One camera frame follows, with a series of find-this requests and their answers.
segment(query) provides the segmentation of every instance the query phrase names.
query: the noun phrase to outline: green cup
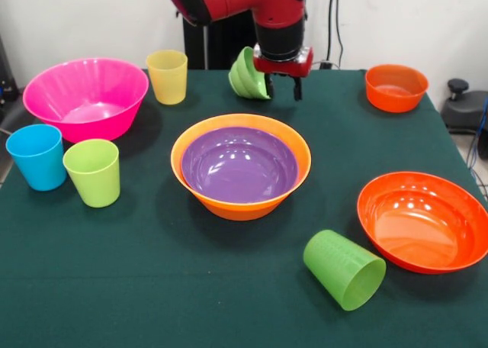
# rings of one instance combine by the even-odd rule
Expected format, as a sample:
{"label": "green cup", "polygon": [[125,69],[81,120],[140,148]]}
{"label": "green cup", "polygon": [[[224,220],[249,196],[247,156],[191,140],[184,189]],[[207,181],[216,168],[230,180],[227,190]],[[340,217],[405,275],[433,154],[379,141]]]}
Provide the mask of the green cup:
{"label": "green cup", "polygon": [[119,149],[109,140],[75,144],[64,154],[63,164],[86,205],[106,207],[119,198]]}
{"label": "green cup", "polygon": [[249,94],[242,84],[239,75],[237,74],[237,69],[231,69],[229,72],[229,82],[230,82],[230,87],[232,87],[232,90],[236,93],[236,95],[242,97],[242,98],[252,98],[251,94]]}
{"label": "green cup", "polygon": [[365,304],[387,271],[383,259],[332,230],[320,231],[310,239],[303,261],[346,311]]}
{"label": "green cup", "polygon": [[254,67],[251,47],[241,50],[230,72],[233,78],[239,78],[233,79],[234,86],[236,87],[236,82],[241,82],[251,98],[270,99],[266,89],[265,74]]}

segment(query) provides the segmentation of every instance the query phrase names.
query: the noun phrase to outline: blue cup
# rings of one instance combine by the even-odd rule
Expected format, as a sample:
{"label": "blue cup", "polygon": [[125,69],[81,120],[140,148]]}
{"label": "blue cup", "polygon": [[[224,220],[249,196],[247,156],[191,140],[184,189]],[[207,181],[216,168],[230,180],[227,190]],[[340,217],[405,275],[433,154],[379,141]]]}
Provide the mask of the blue cup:
{"label": "blue cup", "polygon": [[48,124],[28,125],[14,132],[6,147],[32,189],[53,190],[66,180],[63,136],[58,128]]}

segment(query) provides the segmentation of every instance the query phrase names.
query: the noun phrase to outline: red robot arm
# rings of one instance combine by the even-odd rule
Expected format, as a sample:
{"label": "red robot arm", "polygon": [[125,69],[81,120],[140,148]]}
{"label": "red robot arm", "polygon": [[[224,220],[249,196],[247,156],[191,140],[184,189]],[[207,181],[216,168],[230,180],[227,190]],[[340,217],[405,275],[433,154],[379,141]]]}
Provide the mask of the red robot arm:
{"label": "red robot arm", "polygon": [[301,98],[301,77],[308,76],[313,51],[303,47],[305,0],[172,0],[185,19],[205,26],[251,10],[258,43],[254,49],[257,70],[295,79],[295,98]]}

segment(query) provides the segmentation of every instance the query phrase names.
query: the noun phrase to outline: green bowl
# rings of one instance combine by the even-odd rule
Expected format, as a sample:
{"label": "green bowl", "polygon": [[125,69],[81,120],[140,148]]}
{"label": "green bowl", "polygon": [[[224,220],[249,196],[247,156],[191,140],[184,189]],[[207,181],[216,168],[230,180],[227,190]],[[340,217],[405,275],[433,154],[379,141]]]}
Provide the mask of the green bowl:
{"label": "green bowl", "polygon": [[239,75],[237,74],[237,69],[231,69],[229,72],[229,83],[232,90],[236,93],[236,95],[241,96],[243,98],[252,98],[251,94],[248,93],[246,88],[241,82]]}
{"label": "green bowl", "polygon": [[252,98],[270,99],[266,90],[265,74],[254,67],[251,47],[242,49],[231,72],[233,69],[237,70],[240,82]]}

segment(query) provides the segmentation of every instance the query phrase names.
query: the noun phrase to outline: small orange bowl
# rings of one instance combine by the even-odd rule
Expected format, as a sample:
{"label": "small orange bowl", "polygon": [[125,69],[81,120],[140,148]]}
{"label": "small orange bowl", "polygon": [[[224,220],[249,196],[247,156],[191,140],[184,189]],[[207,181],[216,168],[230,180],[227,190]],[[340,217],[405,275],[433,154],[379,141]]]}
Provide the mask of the small orange bowl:
{"label": "small orange bowl", "polygon": [[[229,203],[208,198],[191,188],[181,171],[181,159],[188,146],[209,131],[223,127],[250,127],[267,132],[283,141],[295,155],[298,177],[294,186],[278,197],[256,203]],[[287,196],[294,192],[307,178],[312,165],[312,156],[307,142],[291,127],[280,121],[253,114],[227,114],[209,118],[188,128],[175,142],[171,151],[171,167],[178,181],[215,215],[232,221],[249,221],[272,212]]]}
{"label": "small orange bowl", "polygon": [[488,253],[485,208],[434,175],[392,172],[373,179],[359,195],[358,215],[380,253],[412,272],[454,272]]}
{"label": "small orange bowl", "polygon": [[429,81],[421,72],[394,64],[373,67],[364,79],[369,102],[390,113],[413,110],[429,88]]}

